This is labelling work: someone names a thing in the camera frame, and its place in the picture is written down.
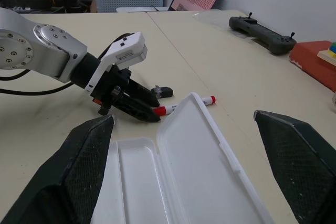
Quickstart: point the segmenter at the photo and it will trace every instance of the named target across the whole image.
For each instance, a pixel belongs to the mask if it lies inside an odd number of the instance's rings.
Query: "beige table surface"
[[[222,12],[225,17],[239,15]],[[59,26],[99,55],[120,34],[143,32],[148,55],[131,67],[135,81],[152,88],[174,89],[173,104],[197,92],[216,95],[208,109],[236,153],[276,223],[297,223],[277,186],[262,146],[255,109],[287,114],[311,123],[336,146],[332,92],[311,79],[286,58],[193,19],[189,12],[126,14],[27,15]],[[0,71],[0,75],[13,72]],[[2,82],[2,88],[37,91],[61,83],[37,73]],[[6,214],[38,167],[62,144],[78,124],[99,116],[98,106],[83,90],[71,87],[44,97],[0,95],[0,219]],[[155,139],[160,123],[146,124],[115,111],[112,139],[139,136]]]

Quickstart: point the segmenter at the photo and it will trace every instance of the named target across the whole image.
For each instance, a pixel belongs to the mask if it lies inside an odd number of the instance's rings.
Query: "game controller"
[[[258,21],[251,18],[252,13],[248,17],[231,17],[229,26],[236,31],[243,30],[253,37],[261,40],[268,45],[268,50],[275,55],[283,55],[293,49],[297,43],[291,33],[291,36],[282,36],[276,32],[258,24]]]

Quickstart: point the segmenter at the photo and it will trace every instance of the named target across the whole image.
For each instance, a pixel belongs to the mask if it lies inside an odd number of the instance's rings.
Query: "marker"
[[[203,101],[204,105],[207,106],[207,105],[211,105],[211,104],[215,103],[216,102],[216,98],[214,96],[203,97],[202,101]],[[156,109],[153,109],[153,111],[158,116],[169,115],[169,114],[171,114],[175,110],[175,108],[176,108],[177,105],[178,104],[169,105],[169,106],[162,106],[162,107],[158,107]]]

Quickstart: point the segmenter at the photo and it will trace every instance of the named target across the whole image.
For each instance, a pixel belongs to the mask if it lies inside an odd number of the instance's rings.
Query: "red box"
[[[336,66],[317,56],[319,51],[328,50],[330,46],[330,41],[297,43],[289,58],[304,72],[336,92]]]

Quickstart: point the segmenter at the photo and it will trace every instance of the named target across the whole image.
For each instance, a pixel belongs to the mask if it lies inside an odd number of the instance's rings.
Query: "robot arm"
[[[114,106],[139,120],[159,121],[150,108],[160,105],[155,95],[131,80],[128,70],[146,58],[142,34],[122,37],[105,52],[97,59],[66,31],[0,8],[0,69],[29,69],[63,83],[71,81],[101,105],[102,115]]]

